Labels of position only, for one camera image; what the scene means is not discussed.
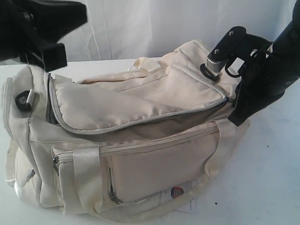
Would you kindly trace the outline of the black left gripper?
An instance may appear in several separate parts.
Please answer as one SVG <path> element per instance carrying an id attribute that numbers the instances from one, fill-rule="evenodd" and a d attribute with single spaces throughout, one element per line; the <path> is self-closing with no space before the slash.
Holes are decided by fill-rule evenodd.
<path id="1" fill-rule="evenodd" d="M 67 66 L 59 41 L 87 23 L 86 5 L 69 0 L 0 0 L 0 62 L 19 59 L 46 72 Z"/>

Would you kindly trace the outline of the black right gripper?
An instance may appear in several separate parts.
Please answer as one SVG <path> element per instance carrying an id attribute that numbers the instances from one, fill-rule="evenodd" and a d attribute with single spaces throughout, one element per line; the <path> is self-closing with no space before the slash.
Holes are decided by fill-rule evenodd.
<path id="1" fill-rule="evenodd" d="M 234 109 L 228 120 L 240 126 L 250 116 L 280 99 L 284 94 L 281 64 L 282 51 L 275 42 L 254 35 L 246 35 L 237 48 L 244 60 L 238 70 L 242 79 L 236 89 Z"/>

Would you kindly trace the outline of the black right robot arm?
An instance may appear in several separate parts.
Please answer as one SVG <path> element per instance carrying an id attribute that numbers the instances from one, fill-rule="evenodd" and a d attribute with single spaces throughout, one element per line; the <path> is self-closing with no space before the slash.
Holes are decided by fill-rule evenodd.
<path id="1" fill-rule="evenodd" d="M 300 79 L 300 0 L 294 5 L 291 22 L 273 44 L 258 49 L 238 71 L 241 81 L 228 117 L 236 126 L 279 100 Z"/>

